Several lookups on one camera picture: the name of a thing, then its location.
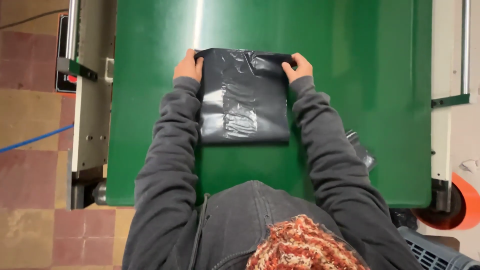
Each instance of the tiled floor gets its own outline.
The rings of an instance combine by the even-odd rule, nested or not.
[[[68,0],[0,0],[0,25],[68,8]],[[58,15],[0,31],[0,147],[73,122],[54,93]],[[73,130],[0,154],[0,269],[120,269],[134,210],[65,211]]]

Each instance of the knit beanie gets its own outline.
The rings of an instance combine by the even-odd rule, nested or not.
[[[306,215],[276,223],[249,258],[247,270],[368,270],[359,255]]]

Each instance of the plastic crate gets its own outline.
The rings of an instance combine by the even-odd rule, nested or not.
[[[480,262],[454,249],[429,241],[407,227],[400,227],[398,231],[425,270],[480,270]]]

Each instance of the green conveyor surface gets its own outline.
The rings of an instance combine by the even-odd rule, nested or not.
[[[159,102],[186,49],[235,48],[303,54],[317,91],[378,158],[370,179],[387,203],[427,206],[431,27],[431,0],[119,0],[107,203],[133,204]],[[289,113],[288,146],[197,148],[198,193],[259,180],[312,200]]]

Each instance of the hoodie sleeve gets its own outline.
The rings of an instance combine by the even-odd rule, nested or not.
[[[192,171],[199,88],[196,80],[179,77],[173,80],[173,91],[162,99],[153,141],[135,180],[136,213],[123,256],[124,270],[161,269],[191,219],[198,180]]]
[[[330,97],[317,93],[312,76],[290,84],[293,111],[308,156],[316,204],[337,223],[344,239],[371,269],[421,269],[390,220],[388,206],[370,185],[368,171],[345,136]]]

